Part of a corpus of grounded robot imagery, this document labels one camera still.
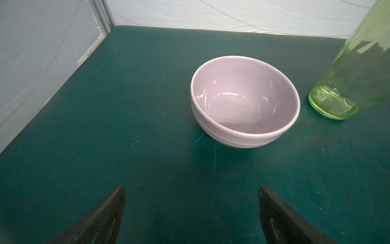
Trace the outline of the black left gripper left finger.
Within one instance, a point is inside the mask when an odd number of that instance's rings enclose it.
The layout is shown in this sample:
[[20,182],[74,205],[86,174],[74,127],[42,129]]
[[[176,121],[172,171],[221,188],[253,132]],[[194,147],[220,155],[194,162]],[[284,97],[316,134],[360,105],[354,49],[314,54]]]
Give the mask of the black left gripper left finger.
[[115,244],[126,207],[126,191],[117,187],[49,244]]

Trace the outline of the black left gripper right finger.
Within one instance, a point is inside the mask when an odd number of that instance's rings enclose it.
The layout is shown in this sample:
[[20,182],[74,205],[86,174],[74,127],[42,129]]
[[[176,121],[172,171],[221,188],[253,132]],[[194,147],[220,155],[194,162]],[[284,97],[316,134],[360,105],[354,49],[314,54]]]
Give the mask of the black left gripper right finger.
[[269,187],[260,187],[259,220],[268,244],[334,244]]

